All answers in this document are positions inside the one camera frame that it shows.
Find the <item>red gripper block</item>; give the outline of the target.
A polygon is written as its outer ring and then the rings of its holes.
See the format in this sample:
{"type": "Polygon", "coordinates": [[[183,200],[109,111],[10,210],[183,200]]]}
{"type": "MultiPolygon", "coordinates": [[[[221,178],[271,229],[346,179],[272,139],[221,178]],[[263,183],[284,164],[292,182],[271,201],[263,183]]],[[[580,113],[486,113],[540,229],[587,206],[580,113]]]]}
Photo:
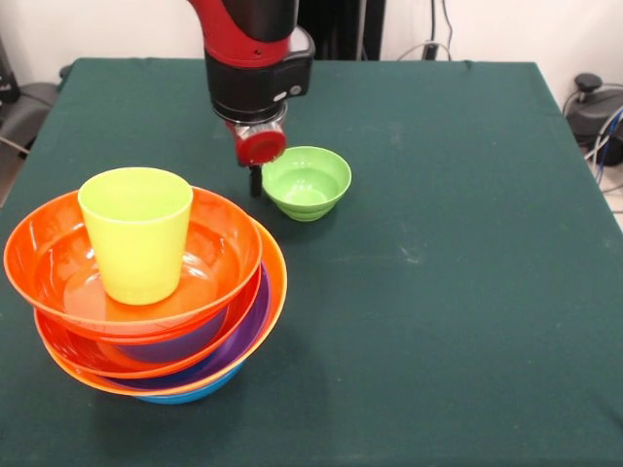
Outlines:
{"type": "Polygon", "coordinates": [[[263,193],[262,164],[278,158],[286,148],[286,135],[281,124],[269,122],[253,126],[226,123],[234,137],[240,166],[249,167],[250,194],[258,198],[263,193]]]}

